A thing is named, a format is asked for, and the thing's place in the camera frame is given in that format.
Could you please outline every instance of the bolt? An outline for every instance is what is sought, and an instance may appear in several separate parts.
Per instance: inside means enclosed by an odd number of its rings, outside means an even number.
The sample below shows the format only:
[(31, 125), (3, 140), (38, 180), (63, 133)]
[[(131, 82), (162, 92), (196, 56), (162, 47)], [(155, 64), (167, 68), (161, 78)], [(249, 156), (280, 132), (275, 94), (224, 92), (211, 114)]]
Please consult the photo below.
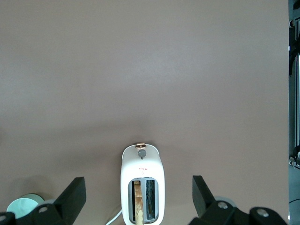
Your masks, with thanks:
[(219, 208), (224, 210), (228, 208), (228, 205), (225, 202), (219, 202), (217, 205)]
[(45, 211), (47, 211), (47, 210), (48, 210), (48, 207), (47, 207), (47, 206), (44, 206), (44, 207), (40, 208), (40, 209), (38, 210), (38, 212), (39, 212), (39, 213), (42, 213), (42, 212), (45, 212)]
[(6, 219), (6, 216), (5, 216), (5, 215), (0, 216), (0, 221), (3, 221), (3, 220), (5, 220), (5, 219)]
[(269, 214), (267, 213), (267, 211), (264, 210), (264, 209), (258, 209), (258, 210), (256, 210), (256, 212), (257, 212), (260, 216), (262, 216), (262, 217), (268, 217), (268, 216), (269, 216)]

